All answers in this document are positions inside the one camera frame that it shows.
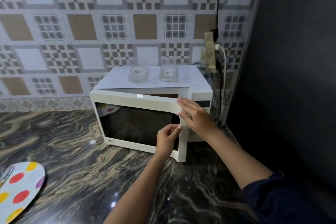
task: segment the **polka dot plate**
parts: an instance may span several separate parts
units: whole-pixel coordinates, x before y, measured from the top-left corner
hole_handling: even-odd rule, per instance
[[[45,177],[37,162],[20,162],[0,188],[0,224],[14,220],[34,199]]]

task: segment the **hand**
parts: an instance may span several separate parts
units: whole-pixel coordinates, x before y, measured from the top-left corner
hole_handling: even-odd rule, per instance
[[[159,130],[156,135],[156,156],[167,160],[174,148],[175,139],[179,136],[182,126],[179,124],[169,124]]]
[[[188,113],[191,118],[184,112],[177,115],[180,116],[189,128],[198,134],[203,140],[207,141],[209,136],[219,131],[216,123],[212,120],[210,115],[197,104],[196,102],[187,98],[178,98],[177,104]]]

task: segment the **microwave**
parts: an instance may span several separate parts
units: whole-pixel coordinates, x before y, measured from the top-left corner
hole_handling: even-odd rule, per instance
[[[183,126],[170,155],[184,162],[187,143],[202,141],[177,114],[177,97],[197,102],[208,113],[213,91],[195,65],[177,66],[178,81],[159,79],[160,66],[149,66],[147,82],[128,81],[131,67],[114,67],[90,92],[105,143],[155,152],[156,134],[168,124]]]

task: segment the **dark wall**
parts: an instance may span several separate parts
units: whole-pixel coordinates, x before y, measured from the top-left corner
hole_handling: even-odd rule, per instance
[[[227,124],[336,214],[336,0],[260,1]]]

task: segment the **dark sleeve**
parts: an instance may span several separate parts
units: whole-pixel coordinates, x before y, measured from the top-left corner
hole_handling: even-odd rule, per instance
[[[260,223],[336,223],[317,208],[282,172],[243,188],[248,205]]]

